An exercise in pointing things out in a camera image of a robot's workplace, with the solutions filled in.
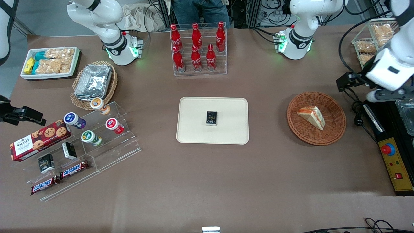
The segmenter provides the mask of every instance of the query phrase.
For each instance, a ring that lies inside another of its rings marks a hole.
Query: walker's cookie box
[[[10,144],[12,160],[21,162],[71,135],[69,127],[62,119],[53,122],[53,124]]]

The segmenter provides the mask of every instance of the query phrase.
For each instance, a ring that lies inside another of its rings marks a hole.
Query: coca-cola bottle
[[[201,56],[198,53],[197,46],[193,45],[192,47],[193,53],[191,54],[191,60],[193,61],[193,69],[195,72],[200,72],[202,69],[201,66]]]
[[[221,21],[219,22],[219,28],[216,33],[216,46],[219,53],[226,50],[226,33],[224,32],[224,23]]]
[[[177,25],[171,24],[171,40],[173,41],[173,46],[177,46],[180,51],[183,50],[183,43],[181,42],[181,35],[177,31]]]
[[[208,45],[208,52],[207,52],[207,69],[208,71],[215,71],[216,70],[216,54],[214,53],[214,48],[212,44]]]
[[[198,49],[199,53],[203,52],[203,43],[201,42],[201,33],[198,30],[198,23],[193,23],[193,35],[191,36],[193,39],[193,45],[195,45]]]
[[[178,49],[178,46],[173,47],[173,60],[175,64],[175,68],[179,73],[182,73],[185,71],[183,56],[180,53],[180,49]]]

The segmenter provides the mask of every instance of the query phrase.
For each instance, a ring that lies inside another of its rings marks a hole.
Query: person
[[[171,0],[178,24],[200,23],[201,12],[206,23],[226,22],[230,27],[227,7],[221,0]]]

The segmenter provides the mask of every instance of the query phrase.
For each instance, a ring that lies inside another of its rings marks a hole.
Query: white plastic tray
[[[72,64],[70,65],[69,73],[44,74],[44,75],[27,75],[23,72],[24,66],[26,65],[29,58],[30,57],[34,58],[34,55],[37,52],[44,52],[48,49],[64,49],[64,48],[72,48],[72,49],[75,50],[75,53],[73,54]],[[20,72],[20,76],[22,78],[26,79],[26,80],[58,79],[58,78],[70,77],[75,72],[78,58],[79,58],[79,49],[77,47],[55,47],[55,48],[43,48],[43,49],[30,49],[27,52],[26,59],[24,60],[22,71]]]
[[[207,111],[217,112],[217,125],[206,125]],[[248,103],[244,98],[183,97],[177,122],[181,143],[238,144],[249,141]]]

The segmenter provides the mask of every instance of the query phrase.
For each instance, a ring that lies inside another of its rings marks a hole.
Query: table surface
[[[142,59],[115,66],[115,100],[143,151],[48,202],[29,196],[21,170],[11,166],[9,144],[39,129],[0,124],[0,230],[2,232],[222,232],[298,233],[363,226],[384,219],[413,230],[414,197],[395,197],[377,145],[353,125],[351,101],[336,89],[347,70],[337,46],[349,28],[320,27],[305,58],[276,54],[254,31],[228,31],[228,75],[177,79],[168,33],[151,35]],[[357,68],[345,40],[344,57]],[[77,46],[80,67],[109,61],[97,36],[30,36],[29,48]],[[11,100],[44,113],[48,122],[67,112],[88,113],[70,101],[71,80],[25,81]],[[367,87],[357,88],[361,98]],[[347,129],[329,146],[311,146],[290,130],[286,109],[305,91],[333,97]],[[249,104],[246,145],[186,144],[176,140],[182,97],[243,97]]]

